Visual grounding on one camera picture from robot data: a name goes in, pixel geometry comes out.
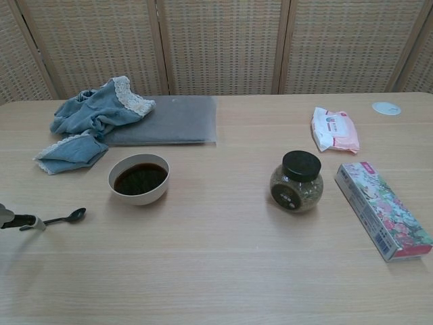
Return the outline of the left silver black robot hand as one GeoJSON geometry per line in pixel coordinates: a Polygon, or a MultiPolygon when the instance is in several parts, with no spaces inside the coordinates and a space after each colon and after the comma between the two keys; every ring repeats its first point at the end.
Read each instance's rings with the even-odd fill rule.
{"type": "Polygon", "coordinates": [[[44,222],[35,215],[16,215],[1,204],[1,229],[20,228],[28,226],[38,230],[45,230],[44,222]]]}

